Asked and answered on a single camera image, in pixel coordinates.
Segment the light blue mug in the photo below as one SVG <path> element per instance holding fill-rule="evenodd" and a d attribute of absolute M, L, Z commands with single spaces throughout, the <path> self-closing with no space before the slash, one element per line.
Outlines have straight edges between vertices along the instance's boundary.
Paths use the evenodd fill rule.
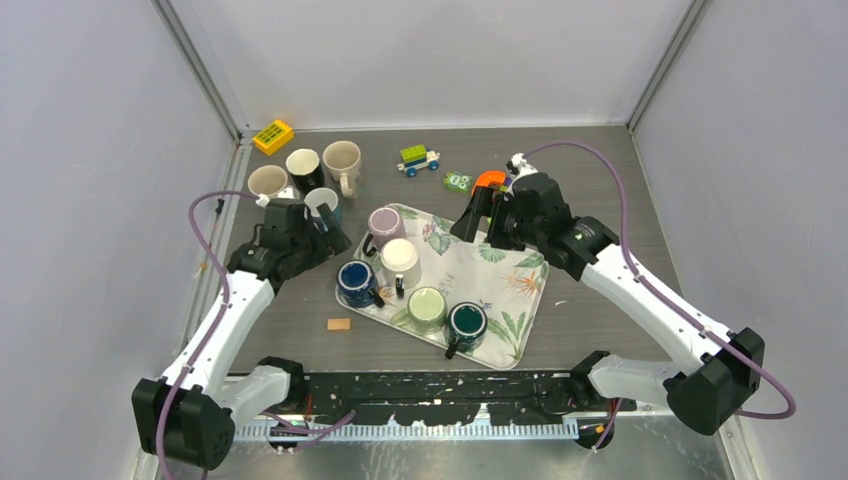
<path fill-rule="evenodd" d="M 336 222 L 338 224 L 342 223 L 342 211 L 339 197 L 338 194 L 331 188 L 320 187 L 311 190 L 305 195 L 304 203 L 309 207 L 312 220 L 318 227 L 326 230 L 326 225 L 324 224 L 319 212 L 319 207 L 323 204 L 326 204 L 330 208 Z"/>

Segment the dark blue mug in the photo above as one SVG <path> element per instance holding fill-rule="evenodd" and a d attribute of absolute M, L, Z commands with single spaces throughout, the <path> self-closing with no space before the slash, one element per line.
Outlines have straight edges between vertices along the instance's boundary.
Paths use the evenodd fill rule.
<path fill-rule="evenodd" d="M 362 260 L 351 260 L 338 270 L 336 286 L 344 302 L 352 308 L 383 308 L 379 284 L 373 268 Z"/>

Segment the white mug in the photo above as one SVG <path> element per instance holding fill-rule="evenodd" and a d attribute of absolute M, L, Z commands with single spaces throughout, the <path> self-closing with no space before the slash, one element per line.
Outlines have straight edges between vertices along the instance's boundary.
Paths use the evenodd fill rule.
<path fill-rule="evenodd" d="M 383 275 L 399 298 L 422 279 L 420 256 L 416 246 L 405 238 L 388 241 L 380 252 Z"/>

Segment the sea pattern beige mug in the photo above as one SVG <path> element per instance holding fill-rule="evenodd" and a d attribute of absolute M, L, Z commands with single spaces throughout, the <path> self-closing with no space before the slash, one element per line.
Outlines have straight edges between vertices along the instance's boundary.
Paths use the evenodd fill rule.
<path fill-rule="evenodd" d="M 340 140 L 329 144 L 322 161 L 345 198 L 356 199 L 363 191 L 362 154 L 352 141 Z"/>

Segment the black mug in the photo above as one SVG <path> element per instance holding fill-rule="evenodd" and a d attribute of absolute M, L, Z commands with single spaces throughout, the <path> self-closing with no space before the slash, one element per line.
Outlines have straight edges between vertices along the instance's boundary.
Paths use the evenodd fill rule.
<path fill-rule="evenodd" d="M 325 186 L 321 159 L 315 150 L 301 148 L 293 151 L 285 160 L 285 168 L 303 195 Z"/>

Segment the tall beige mug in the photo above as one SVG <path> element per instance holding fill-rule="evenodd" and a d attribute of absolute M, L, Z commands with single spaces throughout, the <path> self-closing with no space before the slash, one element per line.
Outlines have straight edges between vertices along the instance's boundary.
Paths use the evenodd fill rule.
<path fill-rule="evenodd" d="M 289 175 L 278 165 L 259 167 L 247 179 L 247 188 L 254 195 L 273 194 L 287 186 L 291 186 Z"/>

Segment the light green mug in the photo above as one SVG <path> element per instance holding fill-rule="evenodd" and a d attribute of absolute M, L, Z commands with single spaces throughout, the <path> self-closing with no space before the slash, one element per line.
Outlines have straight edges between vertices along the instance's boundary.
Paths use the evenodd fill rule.
<path fill-rule="evenodd" d="M 421 287 L 409 296 L 395 324 L 427 335 L 441 330 L 446 316 L 447 302 L 443 294 L 434 287 Z"/>

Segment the teal mug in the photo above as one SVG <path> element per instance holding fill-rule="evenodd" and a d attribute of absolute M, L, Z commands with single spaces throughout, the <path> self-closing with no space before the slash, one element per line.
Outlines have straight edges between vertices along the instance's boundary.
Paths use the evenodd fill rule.
<path fill-rule="evenodd" d="M 456 304 L 448 312 L 444 324 L 447 343 L 446 359 L 457 353 L 473 352 L 480 346 L 487 331 L 488 319 L 482 307 L 473 302 Z"/>

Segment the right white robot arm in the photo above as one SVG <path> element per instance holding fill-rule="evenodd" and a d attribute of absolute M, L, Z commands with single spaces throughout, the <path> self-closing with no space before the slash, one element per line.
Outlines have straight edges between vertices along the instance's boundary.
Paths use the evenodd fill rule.
<path fill-rule="evenodd" d="M 712 435 L 758 390 L 763 338 L 709 319 L 650 272 L 638 272 L 609 228 L 572 215 L 548 175 L 522 177 L 506 192 L 475 188 L 450 232 L 472 242 L 484 217 L 491 247 L 534 248 L 551 267 L 613 302 L 669 355 L 663 363 L 594 352 L 577 366 L 583 375 L 570 385 L 580 408 L 596 410 L 612 398 L 652 403 L 670 408 L 691 430 Z"/>

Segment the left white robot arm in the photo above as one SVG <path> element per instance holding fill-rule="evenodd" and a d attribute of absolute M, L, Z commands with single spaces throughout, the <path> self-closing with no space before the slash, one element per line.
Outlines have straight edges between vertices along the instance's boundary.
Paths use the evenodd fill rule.
<path fill-rule="evenodd" d="M 142 450 L 217 469 L 236 432 L 276 407 L 298 412 L 308 396 L 303 366 L 269 356 L 235 384 L 225 379 L 236 354 L 283 283 L 351 246 L 328 203 L 315 208 L 289 198 L 271 199 L 252 238 L 227 263 L 215 260 L 221 289 L 195 335 L 156 379 L 142 379 L 131 403 Z"/>

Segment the lilac mug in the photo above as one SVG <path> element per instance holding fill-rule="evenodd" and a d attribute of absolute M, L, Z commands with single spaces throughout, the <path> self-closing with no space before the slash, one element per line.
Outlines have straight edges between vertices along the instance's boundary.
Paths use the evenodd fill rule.
<path fill-rule="evenodd" d="M 405 223 L 400 212 L 390 206 L 374 210 L 367 221 L 367 234 L 361 251 L 366 257 L 373 257 L 390 240 L 407 236 Z"/>

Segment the orange arch brick assembly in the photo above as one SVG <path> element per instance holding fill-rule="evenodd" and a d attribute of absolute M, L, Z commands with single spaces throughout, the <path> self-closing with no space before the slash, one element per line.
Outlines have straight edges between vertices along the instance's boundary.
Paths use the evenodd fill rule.
<path fill-rule="evenodd" d="M 495 194 L 505 193 L 509 190 L 511 183 L 512 179 L 505 171 L 485 171 L 476 179 L 471 195 L 481 194 L 491 197 Z"/>

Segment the wooden block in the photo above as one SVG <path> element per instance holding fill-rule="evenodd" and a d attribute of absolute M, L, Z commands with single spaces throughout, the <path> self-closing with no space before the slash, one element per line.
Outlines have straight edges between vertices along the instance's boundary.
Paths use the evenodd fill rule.
<path fill-rule="evenodd" d="M 352 327 L 350 318 L 331 318 L 327 320 L 328 331 L 349 331 Z"/>

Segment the leaf patterned metal tray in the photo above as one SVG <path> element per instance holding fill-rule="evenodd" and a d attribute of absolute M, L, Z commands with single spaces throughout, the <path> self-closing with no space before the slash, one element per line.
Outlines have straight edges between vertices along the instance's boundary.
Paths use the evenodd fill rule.
<path fill-rule="evenodd" d="M 449 307 L 473 302 L 488 318 L 481 344 L 457 355 L 488 368 L 518 365 L 550 273 L 541 254 L 528 248 L 491 247 L 479 231 L 472 243 L 449 233 L 453 222 L 400 203 L 390 203 L 404 220 L 407 238 L 423 261 L 421 284 L 438 289 Z"/>

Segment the yellow toy block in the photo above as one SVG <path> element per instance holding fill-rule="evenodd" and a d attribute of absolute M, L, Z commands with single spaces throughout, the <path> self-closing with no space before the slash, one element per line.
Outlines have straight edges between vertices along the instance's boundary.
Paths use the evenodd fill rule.
<path fill-rule="evenodd" d="M 264 129 L 256 133 L 252 140 L 254 146 L 263 154 L 271 156 L 294 138 L 294 130 L 285 122 L 275 119 Z"/>

